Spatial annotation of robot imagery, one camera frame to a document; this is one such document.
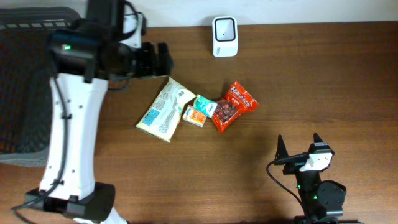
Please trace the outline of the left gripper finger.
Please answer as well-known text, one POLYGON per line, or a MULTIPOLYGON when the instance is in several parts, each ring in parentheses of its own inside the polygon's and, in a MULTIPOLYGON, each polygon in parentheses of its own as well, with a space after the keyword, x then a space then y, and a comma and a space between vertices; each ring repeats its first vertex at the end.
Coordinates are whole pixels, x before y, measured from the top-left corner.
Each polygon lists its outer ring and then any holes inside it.
POLYGON ((158 43, 158 76, 170 76, 174 67, 174 62, 171 58, 168 45, 166 43, 158 43))
POLYGON ((142 77, 153 77, 156 69, 155 46, 151 42, 142 44, 142 77))

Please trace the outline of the cream noodle packet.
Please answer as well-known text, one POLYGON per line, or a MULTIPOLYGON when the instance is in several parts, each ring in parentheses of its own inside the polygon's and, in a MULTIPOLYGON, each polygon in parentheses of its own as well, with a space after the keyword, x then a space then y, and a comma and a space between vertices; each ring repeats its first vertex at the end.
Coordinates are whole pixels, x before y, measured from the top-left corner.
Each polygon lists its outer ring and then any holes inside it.
POLYGON ((136 128, 170 143, 185 105, 194 97, 194 93, 169 77, 136 128))

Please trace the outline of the orange tissue pack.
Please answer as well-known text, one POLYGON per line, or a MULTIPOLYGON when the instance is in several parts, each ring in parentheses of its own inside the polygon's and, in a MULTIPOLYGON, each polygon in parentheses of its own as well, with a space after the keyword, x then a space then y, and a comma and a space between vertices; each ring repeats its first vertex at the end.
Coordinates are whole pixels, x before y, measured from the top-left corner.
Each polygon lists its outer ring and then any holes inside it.
POLYGON ((206 116, 201 112, 193 108, 193 106, 188 105, 182 119, 191 124, 203 127, 206 121, 206 116))

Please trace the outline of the teal tissue pack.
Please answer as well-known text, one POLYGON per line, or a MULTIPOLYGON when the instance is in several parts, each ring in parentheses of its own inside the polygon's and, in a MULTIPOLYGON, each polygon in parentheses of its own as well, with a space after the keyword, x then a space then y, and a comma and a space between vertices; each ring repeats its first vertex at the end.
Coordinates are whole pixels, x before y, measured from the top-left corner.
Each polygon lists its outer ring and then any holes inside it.
POLYGON ((211 101, 204 96, 197 95, 193 103, 193 108, 202 112, 205 116, 212 118, 215 110, 217 109, 217 102, 211 101))

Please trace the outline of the red snack bag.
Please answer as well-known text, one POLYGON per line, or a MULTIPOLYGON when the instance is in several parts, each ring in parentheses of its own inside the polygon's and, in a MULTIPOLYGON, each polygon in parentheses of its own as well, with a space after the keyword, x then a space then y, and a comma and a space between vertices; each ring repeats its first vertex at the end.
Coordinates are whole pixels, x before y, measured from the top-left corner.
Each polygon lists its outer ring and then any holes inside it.
POLYGON ((223 133, 236 118, 244 113, 254 111, 258 106, 259 103, 251 94, 239 82, 235 81, 224 98, 217 101, 212 120, 219 133, 223 133))

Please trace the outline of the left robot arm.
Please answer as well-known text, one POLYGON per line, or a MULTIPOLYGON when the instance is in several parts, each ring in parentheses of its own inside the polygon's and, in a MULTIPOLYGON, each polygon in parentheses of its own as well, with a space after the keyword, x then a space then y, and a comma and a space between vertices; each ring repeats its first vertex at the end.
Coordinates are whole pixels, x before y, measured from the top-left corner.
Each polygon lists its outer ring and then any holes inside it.
POLYGON ((46 44, 52 127, 44 176, 24 208, 78 223, 123 223, 116 189, 97 182, 94 152, 101 106, 112 80, 165 77, 165 43, 141 42, 146 17, 129 1, 90 1, 86 17, 50 34, 46 44))

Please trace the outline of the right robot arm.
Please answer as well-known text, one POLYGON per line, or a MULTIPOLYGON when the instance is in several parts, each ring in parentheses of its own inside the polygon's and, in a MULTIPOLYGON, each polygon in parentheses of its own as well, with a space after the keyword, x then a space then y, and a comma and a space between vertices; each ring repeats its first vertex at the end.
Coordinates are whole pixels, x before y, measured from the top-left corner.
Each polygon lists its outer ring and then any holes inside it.
POLYGON ((332 180, 321 180, 320 174, 330 167, 335 152, 317 134, 307 152, 290 156, 282 136, 278 136, 275 166, 283 166, 284 175, 294 175, 297 181, 298 200, 303 216, 294 223, 338 223, 343 215, 346 187, 332 180))

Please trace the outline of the white barcode scanner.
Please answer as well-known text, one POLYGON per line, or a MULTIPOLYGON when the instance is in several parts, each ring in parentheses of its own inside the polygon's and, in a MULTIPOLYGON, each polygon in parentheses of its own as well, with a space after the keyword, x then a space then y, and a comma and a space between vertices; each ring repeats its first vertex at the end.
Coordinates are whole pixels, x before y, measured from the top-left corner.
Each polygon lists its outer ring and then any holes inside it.
POLYGON ((238 24, 234 17, 220 16, 212 20, 213 56, 234 57, 238 52, 238 24))

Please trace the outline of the grey plastic mesh basket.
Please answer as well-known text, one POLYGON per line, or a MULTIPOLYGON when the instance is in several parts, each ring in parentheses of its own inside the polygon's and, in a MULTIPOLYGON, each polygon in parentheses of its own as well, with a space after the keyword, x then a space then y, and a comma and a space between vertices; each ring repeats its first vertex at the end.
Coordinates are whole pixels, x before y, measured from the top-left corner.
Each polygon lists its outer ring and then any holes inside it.
POLYGON ((69 7, 1 9, 1 163, 47 163, 52 93, 46 41, 80 15, 69 7))

